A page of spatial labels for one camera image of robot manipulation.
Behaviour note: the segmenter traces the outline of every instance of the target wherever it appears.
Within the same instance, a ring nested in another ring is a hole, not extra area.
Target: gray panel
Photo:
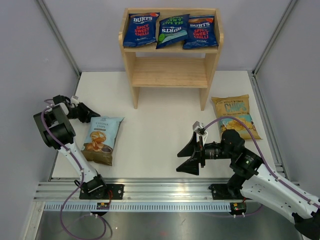
[[[0,12],[0,233],[17,240],[55,157],[33,114],[44,99],[71,94],[77,79],[33,0],[2,1]]]
[[[320,196],[320,1],[299,1],[262,65],[264,96],[290,180]]]
[[[125,8],[219,8],[224,46],[218,69],[252,70],[290,0],[45,0],[83,72],[123,70],[118,33]]]
[[[250,211],[257,209],[250,204]],[[95,238],[103,232],[99,219],[86,217],[74,222],[84,212],[66,212],[63,221],[81,238]],[[112,240],[300,240],[294,225],[280,214],[264,208],[245,218],[225,218],[228,213],[126,213],[108,212],[104,218],[112,228]],[[110,236],[107,228],[105,238]],[[46,211],[37,233],[37,240],[71,240],[62,231],[59,212]]]

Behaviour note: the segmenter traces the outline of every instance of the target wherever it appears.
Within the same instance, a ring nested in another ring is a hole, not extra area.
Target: white wall
[[[44,99],[70,95],[77,79],[33,0],[2,1],[0,33],[0,233],[18,240],[55,157],[33,114]]]
[[[320,196],[320,1],[301,0],[258,73],[292,180]]]
[[[45,0],[79,68],[123,70],[118,33],[125,8],[219,8],[220,70],[252,70],[290,0]]]

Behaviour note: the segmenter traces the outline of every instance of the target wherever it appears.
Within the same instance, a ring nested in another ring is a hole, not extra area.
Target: shelf leg
[[[206,53],[204,57],[206,81],[208,83],[208,88],[200,88],[200,108],[201,111],[205,110],[207,99],[209,96],[212,80],[214,79],[215,72],[218,65],[220,52],[215,53]]]
[[[137,109],[140,87],[132,86],[134,67],[135,67],[135,63],[136,63],[136,53],[123,51],[122,56],[123,56],[125,72],[128,77],[129,87],[130,87],[130,91],[131,91],[131,95],[132,95],[133,107],[134,107],[134,109]]]

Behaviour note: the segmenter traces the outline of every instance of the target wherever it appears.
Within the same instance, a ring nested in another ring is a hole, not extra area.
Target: white table
[[[257,102],[246,71],[216,71],[210,97],[233,97],[249,94],[250,114],[262,140],[258,144],[267,162],[275,168]],[[125,72],[83,72],[76,95],[102,116],[125,117],[113,152],[113,166],[91,162],[104,178],[197,179],[230,178],[230,160],[207,160],[199,176],[176,172],[187,158],[177,153],[192,137],[195,121],[205,125],[216,119],[209,97],[204,111],[200,110],[199,90],[192,88],[141,88],[138,109],[134,109]],[[89,123],[71,121],[76,143],[81,148]],[[208,142],[220,141],[218,126],[208,129]],[[258,153],[252,140],[245,146]],[[53,178],[77,178],[68,160],[58,154]]]

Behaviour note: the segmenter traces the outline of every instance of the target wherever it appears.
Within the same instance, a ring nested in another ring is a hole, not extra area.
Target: chip bag
[[[184,41],[183,49],[218,46],[214,32],[214,15],[190,16],[189,38]]]
[[[92,117],[81,152],[88,161],[112,166],[112,153],[123,117]]]
[[[159,37],[156,49],[163,48],[169,44],[175,44],[186,40],[188,36],[189,14],[172,16],[160,21]]]
[[[156,22],[159,15],[160,12],[129,14],[129,26],[123,40],[123,46],[139,47],[155,43],[157,41]]]
[[[223,116],[232,116],[243,122],[253,134],[255,139],[261,139],[258,135],[254,121],[250,115],[249,107],[249,95],[233,96],[233,97],[212,97],[211,100],[214,103],[216,115],[218,118]],[[244,126],[233,119],[222,119],[218,121],[218,127],[220,137],[222,133],[227,129],[234,129],[243,139],[251,139],[250,134],[247,132]]]

